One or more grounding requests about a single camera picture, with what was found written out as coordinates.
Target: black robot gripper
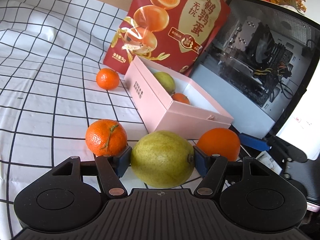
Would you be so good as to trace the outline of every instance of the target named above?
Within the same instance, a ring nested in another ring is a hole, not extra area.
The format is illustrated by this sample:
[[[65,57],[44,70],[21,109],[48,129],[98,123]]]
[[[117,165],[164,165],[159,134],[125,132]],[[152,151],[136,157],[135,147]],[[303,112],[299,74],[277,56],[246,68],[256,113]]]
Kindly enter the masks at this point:
[[[189,189],[133,189],[119,178],[131,147],[81,162],[72,156],[22,190],[14,210],[18,240],[308,239],[297,226],[304,195],[252,157],[228,162],[195,149],[203,180]],[[97,176],[100,191],[83,182]],[[223,190],[225,180],[233,181]]]

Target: red snack bag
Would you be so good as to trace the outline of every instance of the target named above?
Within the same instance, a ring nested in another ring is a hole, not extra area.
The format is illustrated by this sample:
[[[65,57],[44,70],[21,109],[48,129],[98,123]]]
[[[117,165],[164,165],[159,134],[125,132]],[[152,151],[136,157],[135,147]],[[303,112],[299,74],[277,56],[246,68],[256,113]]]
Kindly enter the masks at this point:
[[[133,0],[103,63],[125,74],[138,55],[184,73],[229,13],[223,0]]]

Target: green fruit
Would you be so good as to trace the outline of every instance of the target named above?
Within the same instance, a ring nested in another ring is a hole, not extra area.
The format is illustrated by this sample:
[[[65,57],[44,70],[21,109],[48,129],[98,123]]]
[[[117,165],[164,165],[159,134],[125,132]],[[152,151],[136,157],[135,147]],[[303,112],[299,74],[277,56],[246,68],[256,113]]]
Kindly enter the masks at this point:
[[[156,131],[144,136],[131,152],[131,167],[148,185],[170,188],[181,185],[194,169],[192,145],[169,131]]]
[[[176,90],[176,83],[172,76],[166,72],[156,72],[153,75],[169,94],[174,93]]]

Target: white tablecloth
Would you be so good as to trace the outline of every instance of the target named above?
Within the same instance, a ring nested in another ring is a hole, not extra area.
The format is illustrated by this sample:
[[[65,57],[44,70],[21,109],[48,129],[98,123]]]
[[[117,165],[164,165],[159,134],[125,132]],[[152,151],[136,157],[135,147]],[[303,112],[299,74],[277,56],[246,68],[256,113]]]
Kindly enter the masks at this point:
[[[148,133],[123,75],[112,91],[95,82],[126,14],[97,0],[0,0],[1,240],[21,230],[13,202],[23,188],[69,156],[93,160],[84,141],[92,122],[118,120],[130,146]],[[121,181],[128,192],[148,187],[131,168]],[[194,171],[182,187],[200,181]]]

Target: pink box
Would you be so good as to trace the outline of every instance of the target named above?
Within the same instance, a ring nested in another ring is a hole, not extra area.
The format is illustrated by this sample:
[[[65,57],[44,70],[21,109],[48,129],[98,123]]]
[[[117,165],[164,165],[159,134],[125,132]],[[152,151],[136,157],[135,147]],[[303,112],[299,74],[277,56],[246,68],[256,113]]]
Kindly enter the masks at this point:
[[[153,76],[158,71],[173,77],[175,92],[187,96],[191,105],[172,100]],[[210,129],[229,128],[233,121],[232,116],[191,78],[155,62],[135,57],[124,80],[148,132],[168,130],[185,139],[198,140]]]

